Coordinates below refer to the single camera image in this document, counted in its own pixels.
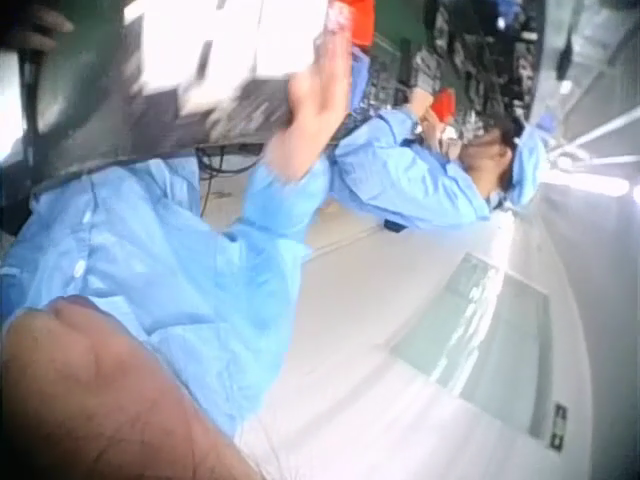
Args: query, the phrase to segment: red object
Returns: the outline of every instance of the red object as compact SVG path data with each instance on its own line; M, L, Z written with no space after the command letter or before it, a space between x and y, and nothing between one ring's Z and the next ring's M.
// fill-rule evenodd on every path
M438 120L449 124L456 116L456 92L452 88L440 90L433 97L431 110L436 114Z
M369 48L373 45L376 22L375 0L340 0L353 9L353 28L351 41L358 47Z

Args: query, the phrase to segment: ceiling light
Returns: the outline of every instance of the ceiling light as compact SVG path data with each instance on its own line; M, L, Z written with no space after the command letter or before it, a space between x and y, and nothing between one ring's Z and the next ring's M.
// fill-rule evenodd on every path
M556 164L558 165L558 168L562 170L569 170L573 166L573 161L571 158L562 155L556 160Z
M571 80L563 80L560 82L560 95L567 95L573 88L573 82Z
M590 173L568 173L561 170L549 170L545 172L541 181L554 185L565 185L584 192L607 195L608 197L621 197L629 191L630 187L629 182L624 178L593 175Z

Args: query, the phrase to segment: worker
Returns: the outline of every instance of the worker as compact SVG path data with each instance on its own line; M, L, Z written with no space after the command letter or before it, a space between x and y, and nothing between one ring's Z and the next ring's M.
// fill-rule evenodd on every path
M38 35L14 40L52 46ZM338 25L315 68L292 77L291 125L225 234L199 218L193 157L33 198L0 269L3 478L264 478L232 439L291 339L350 48Z
M330 154L333 197L403 227L458 227L487 220L502 201L529 202L546 158L533 128L501 121L462 145L458 160L412 141L432 97L414 89L407 106L388 110L343 139Z

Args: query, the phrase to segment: window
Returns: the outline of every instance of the window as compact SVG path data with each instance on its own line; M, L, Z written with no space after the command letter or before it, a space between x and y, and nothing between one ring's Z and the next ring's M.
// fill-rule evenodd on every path
M503 269L465 256L391 351L512 428L542 436L551 409L548 297Z

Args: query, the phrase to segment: sign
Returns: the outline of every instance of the sign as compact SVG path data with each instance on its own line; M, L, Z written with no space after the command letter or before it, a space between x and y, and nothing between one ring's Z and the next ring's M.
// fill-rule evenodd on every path
M553 409L553 423L551 425L551 440L549 447L556 452L564 448L564 436L567 431L567 407L556 403Z

